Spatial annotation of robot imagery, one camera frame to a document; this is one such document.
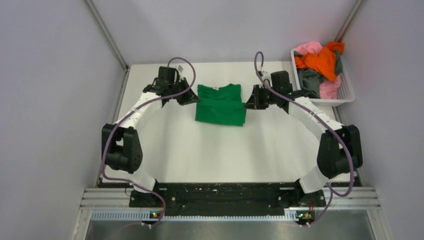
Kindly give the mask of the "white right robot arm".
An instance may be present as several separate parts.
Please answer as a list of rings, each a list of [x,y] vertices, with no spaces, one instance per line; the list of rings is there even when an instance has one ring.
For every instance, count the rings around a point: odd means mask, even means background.
[[[363,164],[358,128],[334,120],[301,91],[294,91],[286,71],[257,70],[255,73],[260,84],[253,86],[245,109],[265,110],[276,105],[302,123],[319,142],[316,166],[295,182],[294,202],[307,206],[314,198],[313,193],[329,187],[341,174],[349,174],[348,189],[341,193],[331,188],[330,192],[347,197],[353,190],[355,171]]]

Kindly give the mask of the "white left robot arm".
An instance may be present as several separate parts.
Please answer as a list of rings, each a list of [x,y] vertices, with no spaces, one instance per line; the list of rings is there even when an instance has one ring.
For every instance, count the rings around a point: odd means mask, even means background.
[[[143,149],[139,131],[170,100],[181,106],[200,101],[181,70],[181,67],[159,67],[157,77],[142,90],[129,111],[101,130],[102,176],[130,184],[142,193],[141,200],[149,207],[160,202],[161,194],[154,189],[156,179],[141,166]]]

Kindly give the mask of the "green t-shirt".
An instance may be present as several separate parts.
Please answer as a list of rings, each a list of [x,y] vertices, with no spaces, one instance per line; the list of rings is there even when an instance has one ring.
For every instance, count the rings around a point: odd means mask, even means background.
[[[236,127],[245,124],[247,110],[240,84],[230,83],[222,87],[199,84],[197,93],[200,98],[195,109],[197,122]]]

